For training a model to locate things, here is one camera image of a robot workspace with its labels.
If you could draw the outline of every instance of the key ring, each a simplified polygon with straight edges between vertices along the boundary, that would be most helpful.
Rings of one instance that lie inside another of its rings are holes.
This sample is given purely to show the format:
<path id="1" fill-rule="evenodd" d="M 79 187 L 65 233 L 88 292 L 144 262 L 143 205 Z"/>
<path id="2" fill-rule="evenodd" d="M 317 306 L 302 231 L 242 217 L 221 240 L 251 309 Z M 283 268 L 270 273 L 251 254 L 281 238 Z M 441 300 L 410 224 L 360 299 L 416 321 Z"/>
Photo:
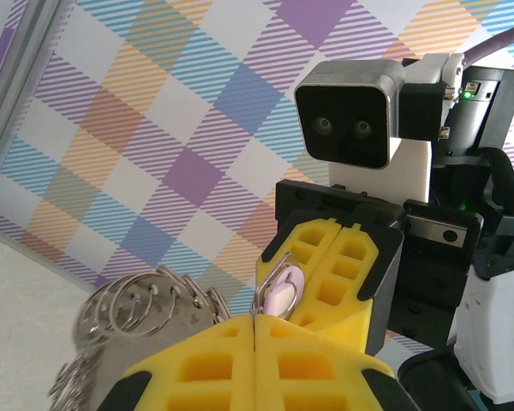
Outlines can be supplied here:
<path id="1" fill-rule="evenodd" d="M 111 295 L 117 295 L 117 288 L 121 287 L 121 284 L 126 283 L 129 279 L 130 277 L 120 277 L 114 280 L 112 283 L 109 283 L 105 287 L 103 294 L 99 297 L 97 305 L 93 310 L 95 322 L 97 323 L 98 328 L 101 329 L 101 333 L 105 336 L 114 335 L 110 320 L 111 316 L 108 314 L 108 312 L 110 311 L 110 305 L 105 303 L 105 299 L 109 298 Z M 130 310 L 128 319 L 124 322 L 124 329 L 129 326 L 128 321 L 130 320 L 130 318 L 133 318 L 132 310 Z M 105 319 L 108 319 L 107 324 L 103 323 L 103 317 L 105 317 Z"/>
<path id="2" fill-rule="evenodd" d="M 206 292 L 209 299 L 212 301 L 215 309 L 213 310 L 213 316 L 215 317 L 215 323 L 221 323 L 232 316 L 229 305 L 224 299 L 223 295 L 217 291 L 214 287 L 211 287 Z"/>
<path id="3" fill-rule="evenodd" d="M 143 280 L 146 278 L 152 278 L 152 277 L 164 277 L 164 276 L 162 276 L 156 272 L 144 273 L 144 274 L 140 274 L 138 276 L 134 276 L 133 278 L 130 278 L 128 281 L 125 281 L 120 286 L 118 291 L 114 294 L 114 297 L 112 298 L 111 306 L 109 308 L 109 321 L 110 321 L 112 329 L 117 334 L 122 335 L 124 337 L 133 337 L 133 338 L 151 336 L 153 334 L 156 334 L 160 330 L 162 330 L 168 324 L 168 322 L 171 320 L 171 317 L 173 317 L 173 313 L 175 312 L 175 309 L 176 309 L 177 298 L 179 298 L 179 296 L 181 295 L 181 290 L 176 285 L 172 285 L 170 287 L 170 293 L 171 293 L 171 296 L 173 297 L 173 301 L 171 303 L 170 311 L 168 312 L 168 315 L 164 318 L 164 320 L 162 321 L 161 324 L 155 325 L 152 328 L 150 328 L 149 330 L 142 331 L 142 332 L 127 332 L 127 331 L 125 331 L 125 328 L 124 328 L 125 324 L 124 324 L 124 326 L 120 326 L 117 324 L 116 311 L 117 311 L 118 301 L 120 300 L 122 295 L 124 295 L 125 292 L 128 290 L 128 288 L 130 286 L 132 286 L 133 284 L 139 282 L 140 280 Z M 147 304 L 145 313 L 143 313 L 143 315 L 141 315 L 142 319 L 144 319 L 148 315 L 148 312 L 150 312 L 150 307 L 152 305 L 152 302 L 154 301 L 154 296 L 157 294 L 158 294 L 157 290 L 153 290 L 149 293 L 149 302 Z"/>
<path id="4" fill-rule="evenodd" d="M 294 267 L 298 271 L 298 283 L 297 284 L 292 280 L 292 273 L 288 272 L 290 267 Z M 302 275 L 301 268 L 299 267 L 299 263 L 292 253 L 286 253 L 279 262 L 274 266 L 274 269 L 266 276 L 265 280 L 257 289 L 255 290 L 254 300 L 251 305 L 250 312 L 254 315 L 254 318 L 257 314 L 263 313 L 264 306 L 266 304 L 266 291 L 272 286 L 278 286 L 280 283 L 287 283 L 289 286 L 293 288 L 293 298 L 286 309 L 281 312 L 278 317 L 281 319 L 288 319 L 289 316 L 295 310 L 296 305 L 302 298 L 302 288 L 304 286 L 304 276 Z"/>

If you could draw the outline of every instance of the metal plate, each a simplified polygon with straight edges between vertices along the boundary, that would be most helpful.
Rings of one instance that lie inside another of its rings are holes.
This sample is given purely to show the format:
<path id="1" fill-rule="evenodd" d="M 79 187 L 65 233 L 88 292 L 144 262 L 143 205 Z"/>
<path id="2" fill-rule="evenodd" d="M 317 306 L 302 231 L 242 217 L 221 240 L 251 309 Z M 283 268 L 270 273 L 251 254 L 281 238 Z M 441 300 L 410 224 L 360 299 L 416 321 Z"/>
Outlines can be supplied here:
<path id="1" fill-rule="evenodd" d="M 448 246 L 463 248 L 467 229 L 424 217 L 407 216 L 410 223 L 408 234 Z"/>

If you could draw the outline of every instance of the black cable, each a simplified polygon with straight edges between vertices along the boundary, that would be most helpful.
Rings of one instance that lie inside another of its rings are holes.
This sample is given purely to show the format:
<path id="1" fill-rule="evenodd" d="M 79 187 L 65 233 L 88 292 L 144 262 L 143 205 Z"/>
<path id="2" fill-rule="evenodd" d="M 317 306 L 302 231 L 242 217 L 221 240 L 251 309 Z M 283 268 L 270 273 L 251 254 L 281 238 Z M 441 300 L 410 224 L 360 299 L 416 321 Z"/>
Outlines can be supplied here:
<path id="1" fill-rule="evenodd" d="M 475 45 L 471 49 L 464 52 L 464 67 L 467 68 L 472 64 L 481 60 L 483 57 L 487 57 L 493 54 L 495 51 L 499 51 L 514 44 L 514 27 L 505 32 L 499 33 L 487 39 L 486 41 Z"/>

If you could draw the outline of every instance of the floor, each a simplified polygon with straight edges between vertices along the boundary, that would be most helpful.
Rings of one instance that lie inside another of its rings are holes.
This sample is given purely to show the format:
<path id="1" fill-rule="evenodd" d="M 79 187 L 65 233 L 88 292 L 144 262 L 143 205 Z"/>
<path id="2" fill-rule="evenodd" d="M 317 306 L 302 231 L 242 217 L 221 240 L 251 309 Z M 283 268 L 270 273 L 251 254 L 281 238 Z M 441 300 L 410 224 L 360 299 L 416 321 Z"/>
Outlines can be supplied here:
<path id="1" fill-rule="evenodd" d="M 45 411 L 87 292 L 0 242 L 0 411 Z"/>

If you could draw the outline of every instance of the yellow gripper pad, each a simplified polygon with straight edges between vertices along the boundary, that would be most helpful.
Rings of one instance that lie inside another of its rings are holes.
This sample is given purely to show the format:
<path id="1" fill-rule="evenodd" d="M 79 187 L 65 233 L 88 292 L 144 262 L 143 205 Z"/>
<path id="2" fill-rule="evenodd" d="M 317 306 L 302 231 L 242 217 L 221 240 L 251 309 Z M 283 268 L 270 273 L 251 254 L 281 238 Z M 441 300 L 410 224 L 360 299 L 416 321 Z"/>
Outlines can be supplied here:
<path id="1" fill-rule="evenodd" d="M 127 370 L 99 411 L 418 411 L 383 362 L 241 315 Z"/>
<path id="2" fill-rule="evenodd" d="M 286 253 L 293 253 L 305 288 L 289 321 L 346 347 L 377 354 L 385 341 L 402 232 L 367 221 L 304 221 L 304 213 L 295 217 L 257 261 L 257 284 Z"/>
<path id="3" fill-rule="evenodd" d="M 128 369 L 98 411 L 253 411 L 254 322 L 240 315 Z"/>

